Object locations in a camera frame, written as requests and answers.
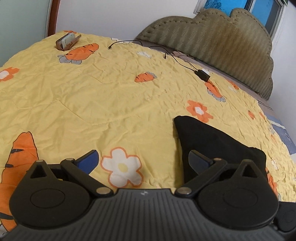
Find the yellow carrot print bedspread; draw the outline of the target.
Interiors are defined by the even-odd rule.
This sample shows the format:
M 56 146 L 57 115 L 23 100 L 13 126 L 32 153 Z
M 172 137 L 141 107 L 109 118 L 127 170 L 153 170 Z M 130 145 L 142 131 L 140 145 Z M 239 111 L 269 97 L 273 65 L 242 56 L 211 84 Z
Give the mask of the yellow carrot print bedspread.
M 32 162 L 97 150 L 92 177 L 111 189 L 183 182 L 174 118 L 191 116 L 265 152 L 268 180 L 295 201 L 295 164 L 248 90 L 199 65 L 115 38 L 83 35 L 59 51 L 57 33 L 1 66 L 1 235 L 15 227 L 8 201 Z

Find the olive tufted headboard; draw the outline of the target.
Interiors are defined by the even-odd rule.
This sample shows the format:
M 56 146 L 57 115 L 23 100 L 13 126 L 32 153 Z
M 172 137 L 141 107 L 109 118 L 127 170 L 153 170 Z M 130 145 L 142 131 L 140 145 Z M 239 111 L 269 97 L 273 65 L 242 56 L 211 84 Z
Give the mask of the olive tufted headboard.
M 245 9 L 230 15 L 206 9 L 194 18 L 167 16 L 144 28 L 138 40 L 188 54 L 248 86 L 268 100 L 273 90 L 272 40 Z

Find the black charger adapter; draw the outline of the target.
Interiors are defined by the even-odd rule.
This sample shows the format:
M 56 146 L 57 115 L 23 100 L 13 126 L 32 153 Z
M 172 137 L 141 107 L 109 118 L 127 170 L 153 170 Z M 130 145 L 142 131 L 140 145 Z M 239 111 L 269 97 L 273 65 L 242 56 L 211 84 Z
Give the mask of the black charger adapter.
M 194 73 L 204 82 L 208 82 L 210 79 L 210 75 L 201 69 L 195 70 Z

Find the brown wallet with cards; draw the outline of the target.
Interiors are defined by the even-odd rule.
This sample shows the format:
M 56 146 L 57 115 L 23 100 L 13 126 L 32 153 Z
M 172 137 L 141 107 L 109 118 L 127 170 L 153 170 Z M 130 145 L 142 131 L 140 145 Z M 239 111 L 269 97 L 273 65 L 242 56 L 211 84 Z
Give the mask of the brown wallet with cards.
M 56 41 L 56 48 L 60 51 L 67 51 L 71 49 L 81 38 L 81 35 L 75 35 L 75 33 L 67 33 Z

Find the brown wooden door frame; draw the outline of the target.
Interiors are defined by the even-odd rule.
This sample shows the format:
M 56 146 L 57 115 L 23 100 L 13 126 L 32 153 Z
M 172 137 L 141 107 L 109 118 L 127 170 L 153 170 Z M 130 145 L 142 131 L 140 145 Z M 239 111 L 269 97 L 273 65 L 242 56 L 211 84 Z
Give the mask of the brown wooden door frame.
M 51 36 L 56 33 L 58 11 L 60 7 L 60 0 L 52 0 L 49 7 L 49 17 L 48 17 L 48 30 L 47 36 Z

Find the black pants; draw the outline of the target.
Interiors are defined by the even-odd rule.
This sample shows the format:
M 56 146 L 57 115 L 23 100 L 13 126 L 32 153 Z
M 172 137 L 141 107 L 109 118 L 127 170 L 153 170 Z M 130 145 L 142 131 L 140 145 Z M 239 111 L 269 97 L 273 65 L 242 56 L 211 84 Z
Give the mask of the black pants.
M 266 154 L 255 147 L 248 147 L 226 133 L 190 116 L 177 116 L 174 124 L 182 148 L 184 182 L 197 176 L 188 161 L 189 152 L 196 150 L 209 159 L 221 158 L 229 164 L 240 164 L 244 159 L 252 160 L 265 178 Z

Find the frosted glass sliding door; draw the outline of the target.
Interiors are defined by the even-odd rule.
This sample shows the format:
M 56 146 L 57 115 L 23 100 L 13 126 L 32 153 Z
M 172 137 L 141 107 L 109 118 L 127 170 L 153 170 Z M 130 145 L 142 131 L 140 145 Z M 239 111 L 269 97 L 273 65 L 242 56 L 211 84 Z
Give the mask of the frosted glass sliding door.
M 1 65 L 47 36 L 50 0 L 1 0 Z

